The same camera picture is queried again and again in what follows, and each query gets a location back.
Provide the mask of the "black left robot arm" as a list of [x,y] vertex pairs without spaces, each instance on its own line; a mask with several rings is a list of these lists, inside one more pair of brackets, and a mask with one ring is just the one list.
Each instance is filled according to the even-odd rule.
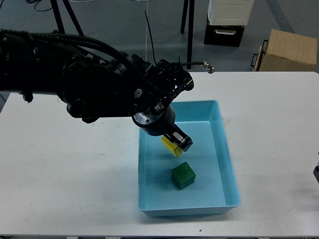
[[175,124],[171,102],[194,82],[179,62],[151,64],[98,40],[53,33],[1,30],[0,89],[57,95],[74,118],[131,117],[151,136],[164,135],[187,151],[191,138]]

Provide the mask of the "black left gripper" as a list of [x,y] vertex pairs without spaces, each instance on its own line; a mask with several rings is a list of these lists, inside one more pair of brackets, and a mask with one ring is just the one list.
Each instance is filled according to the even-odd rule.
[[150,110],[147,110],[133,115],[132,120],[148,135],[171,134],[173,142],[184,152],[188,151],[193,144],[192,139],[184,132],[181,132],[181,129],[175,124],[175,111],[171,105],[159,115],[155,116]]

